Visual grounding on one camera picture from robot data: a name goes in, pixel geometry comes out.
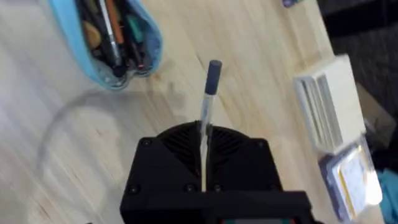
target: pencil case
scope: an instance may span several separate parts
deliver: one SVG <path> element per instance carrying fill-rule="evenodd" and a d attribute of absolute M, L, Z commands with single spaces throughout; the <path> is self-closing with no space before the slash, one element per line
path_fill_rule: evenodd
<path fill-rule="evenodd" d="M 125 1 L 129 10 L 133 11 L 132 13 L 142 25 L 147 68 L 145 70 L 127 69 L 122 72 L 122 75 L 116 75 L 111 66 L 93 56 L 83 31 L 77 1 L 81 0 L 49 0 L 49 4 L 74 58 L 93 81 L 109 90 L 122 90 L 128 86 L 133 77 L 147 77 L 159 67 L 163 46 L 162 36 L 155 20 L 140 0 L 121 1 Z"/>

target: floor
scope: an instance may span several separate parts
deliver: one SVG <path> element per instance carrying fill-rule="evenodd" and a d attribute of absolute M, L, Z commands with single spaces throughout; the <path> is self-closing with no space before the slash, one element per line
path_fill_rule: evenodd
<path fill-rule="evenodd" d="M 323 15 L 369 0 L 318 0 Z M 331 39 L 335 54 L 348 53 L 357 82 L 393 116 L 398 105 L 398 24 Z"/>

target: wooden table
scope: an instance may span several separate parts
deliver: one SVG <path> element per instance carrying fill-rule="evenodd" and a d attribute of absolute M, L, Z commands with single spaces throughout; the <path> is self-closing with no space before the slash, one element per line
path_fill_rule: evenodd
<path fill-rule="evenodd" d="M 122 223 L 138 140 L 199 117 L 213 58 L 224 63 L 215 124 L 266 138 L 284 188 L 337 222 L 292 84 L 333 56 L 315 0 L 145 0 L 164 59 L 119 93 L 82 74 L 39 3 L 0 3 L 0 223 Z M 382 223 L 379 208 L 364 220 Z"/>

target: screw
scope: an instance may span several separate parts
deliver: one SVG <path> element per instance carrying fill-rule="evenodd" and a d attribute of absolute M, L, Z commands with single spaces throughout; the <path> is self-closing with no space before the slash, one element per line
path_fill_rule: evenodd
<path fill-rule="evenodd" d="M 221 192 L 221 186 L 219 184 L 214 185 L 213 188 L 215 192 Z"/>
<path fill-rule="evenodd" d="M 185 191 L 186 192 L 195 192 L 196 191 L 196 187 L 193 184 L 187 184 L 185 186 Z"/>
<path fill-rule="evenodd" d="M 148 140 L 148 139 L 144 139 L 144 140 L 142 140 L 142 146 L 144 146 L 144 147 L 148 147 L 148 146 L 150 146 L 151 144 L 152 144 L 152 141 L 151 140 Z"/>
<path fill-rule="evenodd" d="M 132 185 L 130 187 L 129 193 L 133 194 L 133 195 L 136 195 L 136 194 L 138 194 L 140 192 L 140 190 L 141 190 L 141 187 L 139 185 Z"/>

